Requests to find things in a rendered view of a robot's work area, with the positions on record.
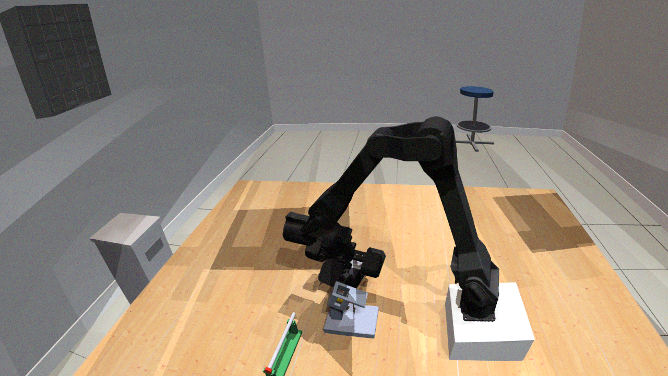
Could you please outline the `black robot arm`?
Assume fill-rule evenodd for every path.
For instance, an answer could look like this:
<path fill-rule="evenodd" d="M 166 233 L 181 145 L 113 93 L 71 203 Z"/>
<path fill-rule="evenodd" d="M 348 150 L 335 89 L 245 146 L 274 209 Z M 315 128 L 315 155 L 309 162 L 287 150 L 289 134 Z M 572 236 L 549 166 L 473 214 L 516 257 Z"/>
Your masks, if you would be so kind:
<path fill-rule="evenodd" d="M 419 161 L 436 184 L 437 192 L 454 239 L 451 271 L 462 289 L 460 309 L 464 321 L 494 322 L 499 297 L 499 268 L 478 238 L 474 218 L 458 171 L 457 145 L 451 122 L 428 117 L 424 122 L 379 127 L 345 170 L 308 210 L 309 216 L 290 212 L 282 236 L 307 246 L 316 241 L 328 254 L 341 254 L 348 247 L 352 228 L 337 221 L 353 194 L 383 158 Z M 352 264 L 325 255 L 320 283 L 349 285 Z"/>

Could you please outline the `grey pin with red cap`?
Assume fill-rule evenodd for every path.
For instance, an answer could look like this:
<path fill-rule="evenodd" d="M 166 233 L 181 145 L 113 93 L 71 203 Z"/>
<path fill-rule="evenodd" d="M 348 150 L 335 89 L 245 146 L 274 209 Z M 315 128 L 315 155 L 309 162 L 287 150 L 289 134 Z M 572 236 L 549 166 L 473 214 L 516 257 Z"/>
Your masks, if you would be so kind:
<path fill-rule="evenodd" d="M 284 333 L 283 333 L 282 336 L 281 336 L 281 340 L 279 341 L 279 344 L 277 345 L 277 348 L 276 348 L 275 352 L 273 353 L 273 357 L 272 357 L 271 360 L 270 360 L 270 364 L 269 364 L 268 368 L 266 367 L 265 370 L 264 370 L 265 373 L 271 374 L 271 372 L 272 372 L 272 366 L 274 365 L 274 362 L 276 361 L 276 357 L 277 357 L 277 355 L 278 355 L 278 353 L 279 353 L 279 350 L 281 350 L 282 343 L 284 342 L 284 340 L 285 340 L 285 338 L 286 338 L 286 335 L 287 335 L 287 333 L 288 333 L 288 331 L 289 331 L 289 329 L 290 329 L 290 326 L 291 326 L 292 323 L 293 323 L 293 320 L 294 320 L 294 317 L 295 317 L 294 315 L 295 315 L 295 313 L 293 312 L 293 314 L 292 314 L 291 317 L 290 317 L 289 322 L 287 323 L 287 326 L 285 327 Z"/>

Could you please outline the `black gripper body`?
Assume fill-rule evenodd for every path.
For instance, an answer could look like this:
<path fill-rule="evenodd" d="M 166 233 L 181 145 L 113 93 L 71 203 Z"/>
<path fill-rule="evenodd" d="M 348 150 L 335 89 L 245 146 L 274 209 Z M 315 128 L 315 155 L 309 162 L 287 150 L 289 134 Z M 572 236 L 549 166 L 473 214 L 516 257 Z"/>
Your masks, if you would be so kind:
<path fill-rule="evenodd" d="M 322 247 L 320 247 L 319 243 L 316 241 L 313 243 L 311 246 L 307 246 L 305 249 L 305 255 L 307 256 L 308 259 L 313 259 L 313 260 L 319 260 L 323 256 L 330 255 L 332 259 L 341 259 L 341 260 L 348 260 L 350 262 L 351 260 L 357 260 L 362 262 L 361 264 L 361 274 L 364 274 L 369 277 L 378 277 L 381 268 L 383 266 L 383 262 L 386 259 L 386 254 L 383 250 L 378 250 L 369 247 L 367 249 L 367 252 L 362 252 L 359 250 L 354 250 L 355 246 L 357 245 L 355 242 L 351 241 L 352 240 L 352 235 L 349 238 L 349 243 L 348 247 L 344 249 L 341 254 L 328 254 Z"/>

